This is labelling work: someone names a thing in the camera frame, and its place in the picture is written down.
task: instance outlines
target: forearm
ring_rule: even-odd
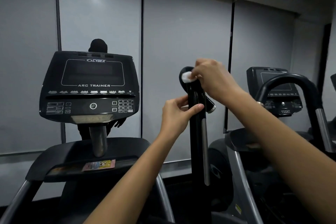
[[[227,107],[252,132],[298,198],[321,223],[336,223],[336,163],[247,93]]]
[[[168,134],[160,134],[84,224],[136,223],[175,140],[176,138],[170,138]]]

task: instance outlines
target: hand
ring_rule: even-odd
[[[213,99],[226,105],[235,93],[243,93],[221,62],[212,59],[198,59],[190,78],[197,77],[203,90]]]
[[[187,95],[166,101],[162,108],[160,134],[176,140],[186,129],[190,118],[204,108],[203,104],[194,105],[190,109],[183,107],[187,104]]]

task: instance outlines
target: person's right hand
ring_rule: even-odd
[[[190,78],[195,77],[210,97],[224,105],[230,97],[244,93],[222,63],[213,59],[198,59],[190,75]]]

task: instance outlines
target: person's right arm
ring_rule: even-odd
[[[229,108],[258,139],[265,155],[320,223],[336,223],[336,162],[243,91],[220,62],[199,59],[191,77]]]

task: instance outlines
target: white tissue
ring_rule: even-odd
[[[197,78],[190,79],[189,76],[191,75],[191,71],[185,72],[181,75],[181,79],[184,83],[194,82],[197,80]]]

